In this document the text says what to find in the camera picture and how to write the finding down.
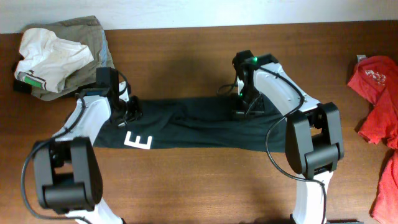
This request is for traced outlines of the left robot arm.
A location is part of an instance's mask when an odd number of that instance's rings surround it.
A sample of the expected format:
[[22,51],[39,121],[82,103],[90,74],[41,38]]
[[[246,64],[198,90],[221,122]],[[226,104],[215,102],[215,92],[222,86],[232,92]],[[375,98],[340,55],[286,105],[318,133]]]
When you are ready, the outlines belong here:
[[28,159],[34,164],[39,205],[53,210],[53,220],[77,223],[124,223],[103,198],[103,180],[94,152],[101,128],[125,127],[142,116],[131,98],[126,77],[111,67],[96,71],[93,88],[76,95],[76,107],[50,139],[34,144]]

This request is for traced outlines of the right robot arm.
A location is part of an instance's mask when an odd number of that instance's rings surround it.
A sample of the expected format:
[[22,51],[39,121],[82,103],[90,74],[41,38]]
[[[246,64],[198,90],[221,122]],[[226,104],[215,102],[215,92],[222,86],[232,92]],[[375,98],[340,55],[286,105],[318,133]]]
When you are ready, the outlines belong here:
[[265,96],[281,114],[266,132],[265,140],[270,140],[280,123],[286,124],[284,152],[293,174],[276,163],[269,146],[265,149],[272,165],[297,183],[290,222],[326,223],[328,186],[345,154],[339,109],[303,91],[272,54],[255,56],[244,50],[236,54],[232,64],[240,100],[236,116],[246,119],[263,115],[260,99]]

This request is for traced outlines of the dark green t-shirt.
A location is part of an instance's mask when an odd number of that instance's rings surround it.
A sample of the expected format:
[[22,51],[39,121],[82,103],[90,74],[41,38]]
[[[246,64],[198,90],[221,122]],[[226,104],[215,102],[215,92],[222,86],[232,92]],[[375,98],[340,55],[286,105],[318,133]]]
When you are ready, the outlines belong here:
[[265,115],[236,119],[233,106],[236,98],[214,96],[142,100],[143,116],[117,128],[104,124],[95,140],[96,147],[125,149],[127,133],[131,140],[140,137],[142,143],[152,137],[151,149],[230,147],[251,151],[283,152],[285,149],[284,121],[281,113],[263,96]]

